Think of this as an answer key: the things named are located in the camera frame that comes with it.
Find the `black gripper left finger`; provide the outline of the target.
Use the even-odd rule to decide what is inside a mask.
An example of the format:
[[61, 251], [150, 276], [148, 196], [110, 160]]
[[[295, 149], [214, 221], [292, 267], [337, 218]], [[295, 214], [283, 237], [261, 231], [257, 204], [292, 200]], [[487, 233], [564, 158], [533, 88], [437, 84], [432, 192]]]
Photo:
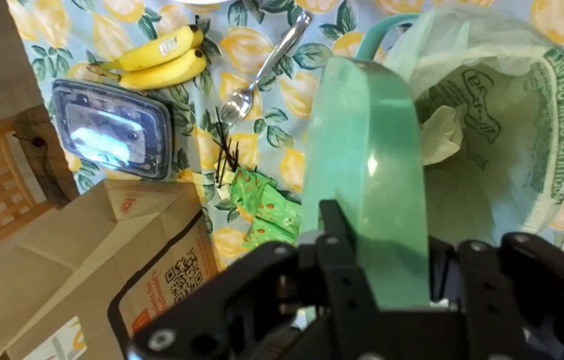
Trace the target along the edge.
[[321, 221], [326, 237], [326, 247], [334, 255], [337, 265], [353, 265], [355, 247], [351, 241], [351, 227], [341, 204], [337, 200], [323, 200]]

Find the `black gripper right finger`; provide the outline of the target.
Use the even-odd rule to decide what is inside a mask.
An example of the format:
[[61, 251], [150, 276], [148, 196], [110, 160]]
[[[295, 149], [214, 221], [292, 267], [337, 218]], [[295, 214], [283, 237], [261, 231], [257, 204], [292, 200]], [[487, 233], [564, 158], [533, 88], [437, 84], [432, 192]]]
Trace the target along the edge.
[[527, 321], [564, 318], [564, 251], [528, 233], [509, 233], [493, 247], [480, 241], [430, 247], [430, 298], [459, 298], [463, 276], [502, 278]]

